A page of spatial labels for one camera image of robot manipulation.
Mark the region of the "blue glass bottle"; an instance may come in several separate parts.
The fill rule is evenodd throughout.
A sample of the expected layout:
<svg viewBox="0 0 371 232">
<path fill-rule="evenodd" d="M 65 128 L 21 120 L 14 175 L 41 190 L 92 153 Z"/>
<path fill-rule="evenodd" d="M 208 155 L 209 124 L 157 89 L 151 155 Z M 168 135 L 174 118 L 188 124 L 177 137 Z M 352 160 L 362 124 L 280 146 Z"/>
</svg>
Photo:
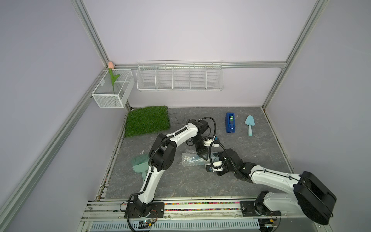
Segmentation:
<svg viewBox="0 0 371 232">
<path fill-rule="evenodd" d="M 184 160 L 184 165 L 185 166 L 200 166 L 200 165 L 205 165 L 207 163 L 210 163 L 210 160 L 204 160 L 203 158 L 199 156 L 187 156 L 185 157 Z"/>
</svg>

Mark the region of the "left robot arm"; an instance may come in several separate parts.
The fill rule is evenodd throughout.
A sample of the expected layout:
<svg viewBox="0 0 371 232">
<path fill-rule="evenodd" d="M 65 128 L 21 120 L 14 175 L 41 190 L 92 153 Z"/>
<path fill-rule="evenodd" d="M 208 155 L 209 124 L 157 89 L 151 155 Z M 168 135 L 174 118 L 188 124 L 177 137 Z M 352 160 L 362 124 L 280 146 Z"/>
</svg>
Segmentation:
<svg viewBox="0 0 371 232">
<path fill-rule="evenodd" d="M 204 138 L 203 134 L 209 129 L 208 119 L 214 124 L 214 133 L 212 137 Z M 197 155 L 203 160 L 208 160 L 209 148 L 205 141 L 212 138 L 216 138 L 216 122 L 212 117 L 190 119 L 185 126 L 173 133 L 159 134 L 148 155 L 148 173 L 144 183 L 138 193 L 129 197 L 126 207 L 127 218 L 145 218 L 151 214 L 156 188 L 165 170 L 173 164 L 178 146 L 191 140 Z"/>
</svg>

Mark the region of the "bubble wrap sheet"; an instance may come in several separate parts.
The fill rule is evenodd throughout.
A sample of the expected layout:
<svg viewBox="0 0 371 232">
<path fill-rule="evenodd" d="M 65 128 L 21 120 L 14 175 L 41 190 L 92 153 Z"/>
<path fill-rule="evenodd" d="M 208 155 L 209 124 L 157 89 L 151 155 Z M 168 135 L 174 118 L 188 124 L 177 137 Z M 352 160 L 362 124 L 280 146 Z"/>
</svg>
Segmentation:
<svg viewBox="0 0 371 232">
<path fill-rule="evenodd" d="M 180 165 L 183 167 L 202 166 L 210 163 L 210 160 L 199 157 L 195 150 L 186 149 L 181 155 Z"/>
</svg>

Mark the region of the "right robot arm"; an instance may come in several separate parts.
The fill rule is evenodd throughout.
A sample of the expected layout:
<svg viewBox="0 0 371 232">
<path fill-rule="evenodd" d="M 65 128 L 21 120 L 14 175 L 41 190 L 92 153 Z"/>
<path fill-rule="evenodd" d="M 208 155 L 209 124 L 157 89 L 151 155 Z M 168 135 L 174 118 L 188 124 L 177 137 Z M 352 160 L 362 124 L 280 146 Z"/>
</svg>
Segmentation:
<svg viewBox="0 0 371 232">
<path fill-rule="evenodd" d="M 219 141 L 208 146 L 206 165 L 208 172 L 218 176 L 233 174 L 238 180 L 251 184 L 272 187 L 280 193 L 262 191 L 255 201 L 259 214 L 266 211 L 287 211 L 303 213 L 307 218 L 321 225 L 328 225 L 333 217 L 336 196 L 313 173 L 283 173 L 264 168 L 252 162 L 244 162 L 237 152 L 226 149 Z"/>
</svg>

